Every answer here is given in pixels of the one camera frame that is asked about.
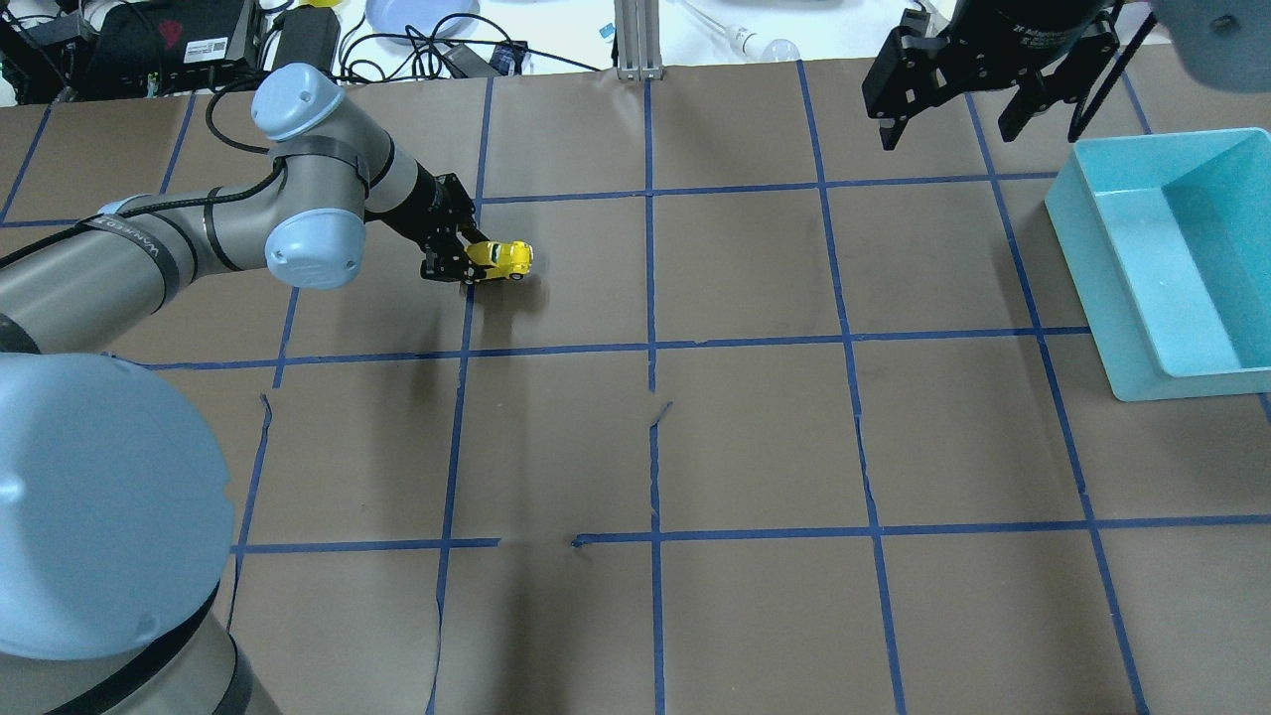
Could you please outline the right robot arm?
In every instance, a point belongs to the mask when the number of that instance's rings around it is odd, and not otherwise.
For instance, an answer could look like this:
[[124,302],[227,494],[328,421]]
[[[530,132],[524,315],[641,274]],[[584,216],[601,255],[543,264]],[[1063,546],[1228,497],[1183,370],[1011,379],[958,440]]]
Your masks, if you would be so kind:
[[1036,116],[1071,105],[1066,140],[1085,135],[1146,37],[1166,29],[1193,81],[1227,93],[1268,90],[1266,1],[1152,1],[1129,39],[1121,1],[958,1],[941,29],[909,9],[876,55],[864,108],[894,150],[921,112],[970,93],[1010,91],[998,118],[1012,142]]

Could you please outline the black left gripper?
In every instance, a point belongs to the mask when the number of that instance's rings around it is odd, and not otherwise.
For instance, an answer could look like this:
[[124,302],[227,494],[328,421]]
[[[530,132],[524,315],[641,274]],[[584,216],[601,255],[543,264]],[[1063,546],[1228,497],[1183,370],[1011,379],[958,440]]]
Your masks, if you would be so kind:
[[411,218],[411,240],[423,254],[422,279],[480,284],[482,273],[466,276],[472,262],[465,248],[491,239],[477,227],[477,208],[458,175],[421,173],[411,198],[418,203]]

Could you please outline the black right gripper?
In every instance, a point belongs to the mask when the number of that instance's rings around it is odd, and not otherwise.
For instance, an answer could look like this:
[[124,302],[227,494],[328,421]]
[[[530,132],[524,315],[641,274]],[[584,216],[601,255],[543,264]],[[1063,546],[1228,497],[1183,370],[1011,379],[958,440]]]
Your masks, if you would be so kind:
[[1014,90],[998,116],[1013,142],[1036,116],[1070,104],[1089,124],[1124,65],[1116,22],[1121,1],[958,1],[935,29],[935,11],[904,11],[862,83],[885,151],[899,149],[910,119],[967,93]]

